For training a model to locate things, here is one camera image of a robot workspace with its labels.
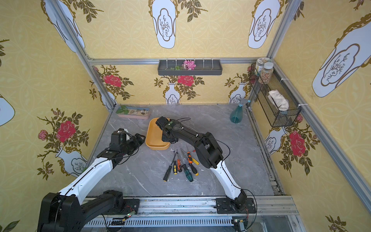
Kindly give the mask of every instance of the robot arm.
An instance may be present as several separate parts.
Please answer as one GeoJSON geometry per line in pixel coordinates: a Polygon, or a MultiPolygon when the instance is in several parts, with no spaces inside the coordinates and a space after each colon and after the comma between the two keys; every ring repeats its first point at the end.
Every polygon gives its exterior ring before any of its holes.
{"type": "Polygon", "coordinates": [[[82,205],[93,187],[124,158],[132,155],[144,143],[139,134],[126,140],[126,132],[112,133],[109,147],[71,184],[59,193],[48,193],[42,200],[38,232],[79,232],[98,215],[119,214],[125,207],[122,193],[108,190],[98,198],[82,205]]]}
{"type": "Polygon", "coordinates": [[[162,141],[175,143],[178,139],[182,139],[194,146],[198,160],[216,175],[226,196],[231,199],[233,207],[238,210],[245,208],[246,193],[228,171],[225,162],[223,162],[222,150],[210,132],[198,133],[177,120],[169,121],[165,117],[160,117],[156,124],[162,130],[162,141]]]}

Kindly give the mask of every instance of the gray shelf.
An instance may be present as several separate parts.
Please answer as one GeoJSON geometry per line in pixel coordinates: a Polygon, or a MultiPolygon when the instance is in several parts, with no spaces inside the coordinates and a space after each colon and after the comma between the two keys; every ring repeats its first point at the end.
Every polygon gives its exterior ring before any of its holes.
{"type": "Polygon", "coordinates": [[[223,67],[220,60],[196,59],[194,70],[171,70],[175,66],[181,66],[185,60],[160,60],[158,63],[158,74],[160,76],[202,76],[202,75],[221,75],[223,67]]]}

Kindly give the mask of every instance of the white vase illustration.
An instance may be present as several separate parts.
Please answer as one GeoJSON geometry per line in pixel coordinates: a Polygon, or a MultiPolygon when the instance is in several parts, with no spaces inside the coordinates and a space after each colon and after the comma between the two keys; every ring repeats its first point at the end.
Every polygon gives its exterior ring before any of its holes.
{"type": "Polygon", "coordinates": [[[315,94],[324,97],[348,79],[371,56],[371,13],[353,23],[337,39],[335,48],[327,57],[312,87],[315,94]]]}
{"type": "Polygon", "coordinates": [[[175,90],[176,83],[168,83],[169,89],[164,91],[164,97],[166,104],[178,104],[180,103],[180,93],[175,90]]]}
{"type": "Polygon", "coordinates": [[[235,91],[232,91],[229,96],[229,103],[238,103],[241,98],[246,97],[246,92],[243,90],[246,83],[238,83],[239,86],[235,91]]]}
{"type": "Polygon", "coordinates": [[[12,120],[14,115],[15,111],[13,106],[11,106],[9,102],[7,102],[5,98],[0,95],[0,126],[12,120]]]}
{"type": "MultiPolygon", "coordinates": [[[[108,96],[111,98],[112,102],[114,103],[114,105],[117,105],[117,101],[116,101],[115,96],[109,91],[107,91],[107,93],[108,93],[108,96]]],[[[107,110],[110,110],[108,108],[109,104],[108,104],[107,99],[101,94],[101,92],[99,92],[99,95],[101,96],[101,102],[103,103],[103,105],[107,108],[107,110]]]]}
{"type": "Polygon", "coordinates": [[[253,14],[247,42],[250,48],[260,48],[264,44],[280,9],[279,0],[263,0],[258,4],[253,14]]]}
{"type": "Polygon", "coordinates": [[[279,131],[272,130],[267,138],[265,139],[265,146],[268,149],[270,155],[276,152],[281,147],[281,138],[286,133],[284,127],[281,127],[279,131]]]}
{"type": "Polygon", "coordinates": [[[63,162],[65,163],[65,171],[74,177],[78,177],[82,174],[86,167],[86,163],[88,162],[78,151],[67,153],[63,150],[63,147],[60,147],[60,150],[55,157],[63,159],[63,162]]]}
{"type": "MultiPolygon", "coordinates": [[[[72,44],[71,38],[68,37],[65,29],[61,27],[61,22],[59,22],[58,17],[54,14],[53,6],[50,3],[50,0],[43,0],[41,6],[44,10],[44,13],[48,16],[49,21],[54,25],[55,29],[58,31],[59,35],[62,37],[64,42],[68,45],[68,47],[73,51],[76,52],[76,47],[72,44]]],[[[84,40],[82,39],[80,30],[76,24],[76,21],[74,17],[72,16],[71,10],[68,6],[66,6],[63,2],[57,1],[61,8],[63,9],[63,13],[67,16],[69,24],[74,29],[73,32],[75,33],[75,36],[77,36],[79,43],[85,47],[84,40]]]]}
{"type": "Polygon", "coordinates": [[[173,48],[176,18],[179,13],[177,0],[149,0],[148,6],[158,43],[163,48],[173,48]]]}

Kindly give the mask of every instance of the yellow screwdriver handle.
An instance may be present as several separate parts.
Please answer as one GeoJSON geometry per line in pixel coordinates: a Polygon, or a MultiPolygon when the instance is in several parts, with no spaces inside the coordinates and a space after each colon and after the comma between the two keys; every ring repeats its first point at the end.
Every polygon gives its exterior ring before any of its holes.
{"type": "Polygon", "coordinates": [[[199,163],[197,160],[195,160],[193,157],[192,157],[192,161],[193,161],[195,164],[197,164],[197,165],[200,164],[200,163],[199,163]]]}

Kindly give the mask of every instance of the orange tray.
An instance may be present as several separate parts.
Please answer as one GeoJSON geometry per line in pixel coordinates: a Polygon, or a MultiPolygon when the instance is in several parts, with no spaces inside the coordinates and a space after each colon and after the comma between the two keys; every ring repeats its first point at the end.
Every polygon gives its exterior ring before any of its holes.
{"type": "Polygon", "coordinates": [[[157,119],[150,121],[145,144],[152,150],[166,150],[170,147],[170,143],[162,141],[162,130],[156,125],[157,119]]]}

